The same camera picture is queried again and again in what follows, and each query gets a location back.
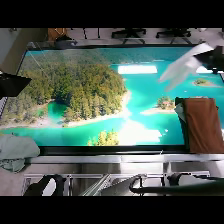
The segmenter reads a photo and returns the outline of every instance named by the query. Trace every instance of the small island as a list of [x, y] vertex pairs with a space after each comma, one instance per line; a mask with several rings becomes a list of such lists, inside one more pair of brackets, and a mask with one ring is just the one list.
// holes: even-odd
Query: small island
[[217, 87], [217, 88], [223, 88], [223, 86], [218, 86], [206, 79], [198, 78], [194, 82], [192, 82], [194, 86], [203, 86], [203, 87]]
[[142, 111], [143, 115], [174, 114], [175, 103], [169, 96], [162, 96], [157, 100], [157, 105], [149, 110]]

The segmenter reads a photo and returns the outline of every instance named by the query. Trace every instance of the turquoise water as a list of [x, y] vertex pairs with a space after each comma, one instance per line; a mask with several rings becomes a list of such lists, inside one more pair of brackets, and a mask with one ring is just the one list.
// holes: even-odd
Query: turquoise water
[[[198, 76], [190, 75], [188, 79], [172, 91], [164, 92], [168, 84], [158, 83], [158, 79], [171, 61], [151, 63], [158, 69], [157, 74], [125, 74], [126, 88], [131, 91], [127, 105], [131, 115], [126, 118], [113, 118], [75, 128], [12, 128], [4, 133], [14, 132], [19, 136], [32, 137], [39, 146], [85, 146], [89, 138], [97, 137], [100, 131], [114, 129], [122, 136], [122, 145], [184, 144], [180, 122], [176, 114], [154, 114], [145, 116], [140, 112], [156, 105], [161, 96], [192, 97], [208, 96], [216, 99], [219, 107], [221, 125], [224, 127], [224, 88], [199, 87], [192, 85]], [[224, 86], [220, 76], [203, 74], [200, 77]], [[66, 109], [65, 105], [50, 103], [48, 116], [55, 124], [60, 124]]]

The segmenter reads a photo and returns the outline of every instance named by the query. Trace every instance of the shoreline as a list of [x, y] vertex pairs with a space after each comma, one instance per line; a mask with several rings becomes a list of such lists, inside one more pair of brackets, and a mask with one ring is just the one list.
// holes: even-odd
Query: shoreline
[[218, 86], [218, 85], [216, 85], [216, 84], [214, 84], [214, 83], [212, 83], [212, 82], [207, 82], [208, 83], [208, 85], [201, 85], [201, 84], [196, 84], [195, 82], [192, 82], [191, 84], [193, 85], [193, 86], [201, 86], [201, 87], [213, 87], [213, 88], [224, 88], [224, 86]]
[[[89, 119], [89, 120], [81, 120], [81, 121], [72, 121], [68, 123], [68, 127], [63, 127], [63, 121], [61, 121], [61, 124], [55, 124], [52, 122], [52, 120], [49, 117], [43, 117], [43, 118], [39, 118], [37, 119], [37, 121], [34, 124], [27, 124], [25, 122], [23, 123], [9, 123], [7, 125], [2, 125], [0, 126], [0, 130], [5, 130], [5, 129], [10, 129], [10, 128], [47, 128], [47, 127], [54, 127], [54, 128], [71, 128], [71, 127], [78, 127], [78, 126], [83, 126], [83, 125], [87, 125], [87, 124], [91, 124], [91, 123], [96, 123], [99, 121], [104, 121], [104, 120], [108, 120], [111, 118], [121, 118], [121, 117], [128, 117], [130, 116], [131, 112], [127, 109], [127, 104], [131, 99], [131, 91], [127, 91], [127, 93], [124, 94], [123, 98], [122, 98], [122, 110], [116, 114], [110, 114], [110, 115], [104, 115], [104, 116], [98, 116], [96, 118], [93, 119]], [[44, 106], [46, 106], [48, 103], [40, 105], [41, 107], [39, 108], [35, 108], [35, 109], [40, 109]]]
[[144, 110], [142, 112], [140, 112], [140, 114], [143, 114], [145, 116], [149, 116], [149, 115], [153, 115], [153, 114], [175, 114], [175, 110], [171, 109], [171, 110], [163, 110], [160, 108], [151, 108], [148, 110]]

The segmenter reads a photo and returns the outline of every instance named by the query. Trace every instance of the wall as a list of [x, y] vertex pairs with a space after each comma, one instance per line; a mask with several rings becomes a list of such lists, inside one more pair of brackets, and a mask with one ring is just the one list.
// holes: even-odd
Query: wall
[[44, 41], [47, 28], [0, 28], [0, 70], [16, 74], [28, 42]]

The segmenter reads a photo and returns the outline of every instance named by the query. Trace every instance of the touchscreen table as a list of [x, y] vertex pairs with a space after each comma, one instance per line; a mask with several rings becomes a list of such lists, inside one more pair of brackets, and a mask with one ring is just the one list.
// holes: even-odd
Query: touchscreen table
[[32, 78], [8, 98], [1, 133], [39, 146], [182, 145], [175, 97], [215, 98], [224, 126], [224, 85], [203, 67], [170, 92], [158, 79], [191, 47], [94, 47], [27, 51], [19, 76]]

